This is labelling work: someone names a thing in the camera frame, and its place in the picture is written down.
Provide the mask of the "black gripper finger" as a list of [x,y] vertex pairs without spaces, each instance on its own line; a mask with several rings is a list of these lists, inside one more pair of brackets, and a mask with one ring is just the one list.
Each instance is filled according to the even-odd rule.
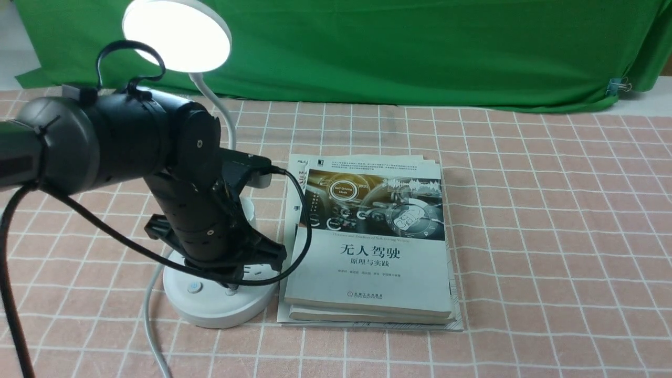
[[226,289],[228,289],[228,290],[238,290],[237,279],[236,278],[229,278],[228,282],[226,283]]

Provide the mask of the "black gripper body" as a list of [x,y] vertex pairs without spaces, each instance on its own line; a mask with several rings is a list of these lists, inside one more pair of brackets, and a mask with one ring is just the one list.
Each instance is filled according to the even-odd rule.
[[162,215],[145,231],[183,257],[184,271],[207,279],[242,279],[246,266],[265,265],[281,273],[287,251],[248,220],[240,197],[218,180],[204,191],[168,174],[144,178]]

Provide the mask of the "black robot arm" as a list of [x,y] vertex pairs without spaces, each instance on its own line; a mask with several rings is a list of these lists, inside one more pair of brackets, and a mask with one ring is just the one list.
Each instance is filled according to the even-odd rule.
[[182,256],[182,272],[252,286],[245,266],[277,274],[287,252],[250,224],[241,195],[280,169],[220,141],[204,106],[160,91],[40,97],[2,122],[2,191],[27,184],[72,196],[143,179],[162,211],[145,232]]

